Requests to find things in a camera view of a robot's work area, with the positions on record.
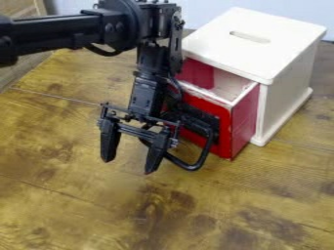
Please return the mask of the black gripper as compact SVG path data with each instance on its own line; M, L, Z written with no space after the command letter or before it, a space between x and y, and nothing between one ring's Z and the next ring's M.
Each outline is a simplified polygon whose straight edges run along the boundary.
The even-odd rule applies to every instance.
M108 112L110 104L103 105L99 129L100 129L100 157L110 162L116 157L122 133L152 138L155 133L148 131L151 126L163 122L160 117L162 107L168 94L168 85L172 84L180 90L175 74L182 69L182 51L179 40L171 41L168 46L160 46L156 42L146 42L138 49L138 71L132 88L127 115L118 117L116 112ZM171 130L163 129L154 137L148 146L144 164L146 175L159 168L174 139Z

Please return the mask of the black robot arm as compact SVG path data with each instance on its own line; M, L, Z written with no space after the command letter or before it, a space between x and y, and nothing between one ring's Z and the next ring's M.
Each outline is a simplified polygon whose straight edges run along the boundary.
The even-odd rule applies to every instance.
M104 57L138 51L138 70L128 107L102 106L100 158L116 157L124 133L148 146L144 172L155 172L167 150L178 143L179 124L163 118L166 97L180 85L182 8L168 0L99 0L95 8L76 15L13 20L0 16L0 67L19 57L57 49L85 48Z

